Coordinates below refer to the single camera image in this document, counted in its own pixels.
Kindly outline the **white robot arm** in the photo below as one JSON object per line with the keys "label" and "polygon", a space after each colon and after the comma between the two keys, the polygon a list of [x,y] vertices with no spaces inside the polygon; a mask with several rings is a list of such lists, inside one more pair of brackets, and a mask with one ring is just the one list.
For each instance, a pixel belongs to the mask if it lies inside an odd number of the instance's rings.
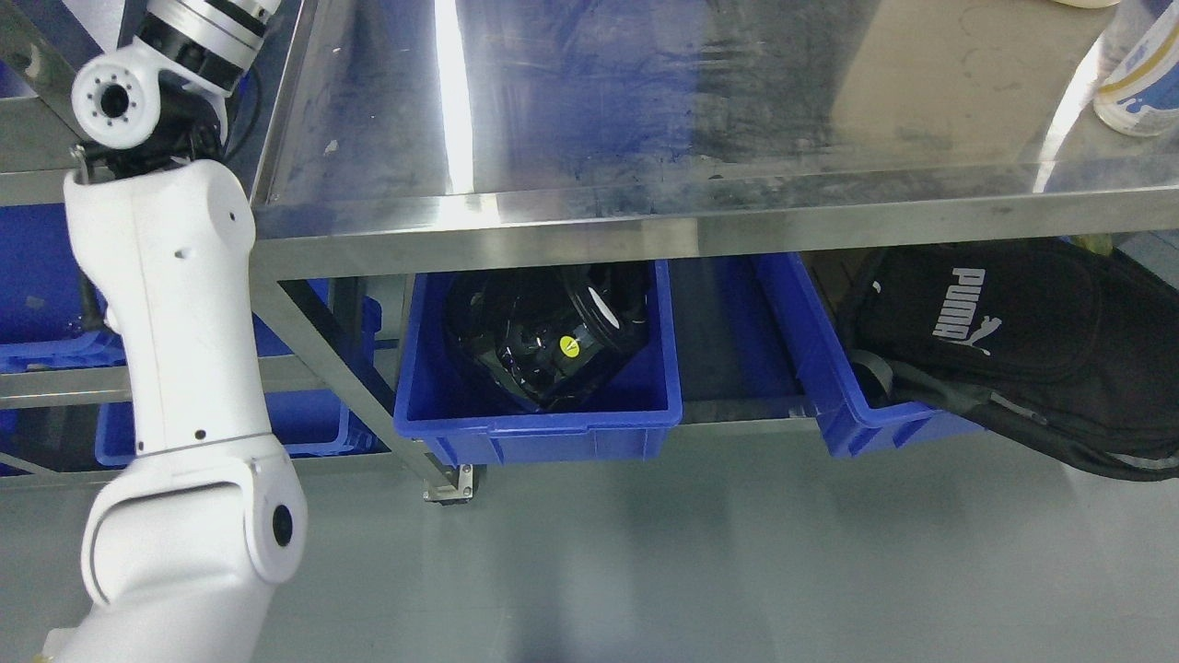
{"label": "white robot arm", "polygon": [[274,436],[253,342],[253,215],[225,165],[228,97],[277,1],[151,1],[71,91],[86,139],[64,210],[121,335],[134,460],[95,495],[92,600],[46,662],[248,662],[299,567],[307,495]]}

